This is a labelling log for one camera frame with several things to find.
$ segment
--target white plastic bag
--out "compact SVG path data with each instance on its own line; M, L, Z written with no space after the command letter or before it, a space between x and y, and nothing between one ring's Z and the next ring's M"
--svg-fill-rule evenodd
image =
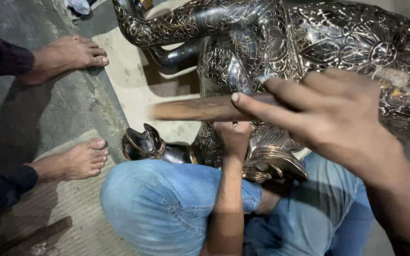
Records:
M77 13L82 15L88 15L91 11L87 0L64 0L64 5L74 8Z

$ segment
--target shiny metal surface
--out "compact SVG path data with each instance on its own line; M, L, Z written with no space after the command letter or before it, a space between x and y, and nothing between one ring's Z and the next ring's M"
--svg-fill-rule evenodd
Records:
M158 131L144 124L140 133L128 128L122 137L122 153L128 160L161 159L174 164L197 164L195 153L186 143L166 143Z
M410 140L410 21L400 15L346 2L196 0L143 20L124 7L130 3L113 3L122 33L139 47L203 38L201 96L263 91L271 77L299 81L307 72L337 67L378 80L381 123ZM264 162L305 178L290 154L300 147L286 131L263 123L253 128L244 177L272 178L274 172L260 171ZM202 124L192 146L205 165L221 165L222 143L210 123Z

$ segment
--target elephant trunk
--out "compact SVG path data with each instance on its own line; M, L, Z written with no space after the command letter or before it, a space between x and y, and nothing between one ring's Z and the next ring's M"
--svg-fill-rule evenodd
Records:
M213 35L229 29L236 22L255 20L257 9L265 7L264 0L258 1L261 4L234 8L217 4L216 0L195 0L160 17L144 20L137 15L132 1L113 0L113 6L122 34L131 44L140 48L170 45Z

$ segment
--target toenail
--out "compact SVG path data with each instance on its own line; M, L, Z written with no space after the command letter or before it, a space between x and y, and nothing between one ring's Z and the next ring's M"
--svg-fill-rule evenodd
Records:
M103 147L105 145L105 140L101 139L98 141L98 146Z

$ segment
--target wooden handle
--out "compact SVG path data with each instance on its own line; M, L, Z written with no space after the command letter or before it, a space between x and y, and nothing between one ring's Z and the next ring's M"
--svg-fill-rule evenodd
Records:
M276 98L266 92L249 95L255 100L279 105ZM193 120L193 121L256 121L256 117L236 108L231 95L163 102L153 105L152 117L158 120Z

